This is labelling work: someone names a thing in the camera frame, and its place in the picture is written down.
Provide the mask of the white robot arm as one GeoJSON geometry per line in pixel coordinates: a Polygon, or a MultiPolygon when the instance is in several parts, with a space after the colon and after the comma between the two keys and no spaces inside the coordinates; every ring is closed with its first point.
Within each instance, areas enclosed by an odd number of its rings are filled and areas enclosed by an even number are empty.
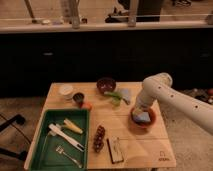
{"type": "Polygon", "coordinates": [[[183,112],[202,129],[213,135],[213,106],[182,94],[172,88],[168,73],[149,76],[142,81],[142,89],[136,96],[135,108],[148,109],[155,100],[163,101],[183,112]]]}

